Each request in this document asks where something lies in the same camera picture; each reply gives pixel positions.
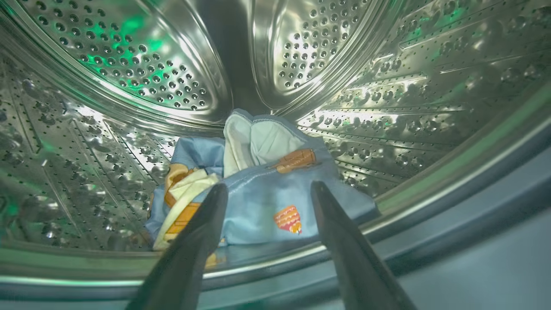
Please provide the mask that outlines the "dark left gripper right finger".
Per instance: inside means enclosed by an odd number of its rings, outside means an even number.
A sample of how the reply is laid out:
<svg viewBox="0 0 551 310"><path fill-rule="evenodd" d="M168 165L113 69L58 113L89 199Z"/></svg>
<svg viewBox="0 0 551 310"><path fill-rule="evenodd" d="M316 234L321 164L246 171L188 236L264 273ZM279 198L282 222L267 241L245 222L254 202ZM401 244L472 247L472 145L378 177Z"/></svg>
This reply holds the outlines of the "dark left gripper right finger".
<svg viewBox="0 0 551 310"><path fill-rule="evenodd" d="M323 181L312 182L311 198L319 237L332 257L346 309L414 310L405 290Z"/></svg>

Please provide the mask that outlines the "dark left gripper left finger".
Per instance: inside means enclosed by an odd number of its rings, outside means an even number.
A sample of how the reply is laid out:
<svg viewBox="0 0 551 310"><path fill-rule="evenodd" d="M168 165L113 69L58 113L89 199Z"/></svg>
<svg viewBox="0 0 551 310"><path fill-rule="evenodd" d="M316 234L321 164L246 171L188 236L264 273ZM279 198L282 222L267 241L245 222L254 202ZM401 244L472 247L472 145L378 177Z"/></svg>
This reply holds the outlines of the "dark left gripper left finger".
<svg viewBox="0 0 551 310"><path fill-rule="evenodd" d="M226 184L215 184L136 291L127 310L195 310L207 259L220 242L227 204Z"/></svg>

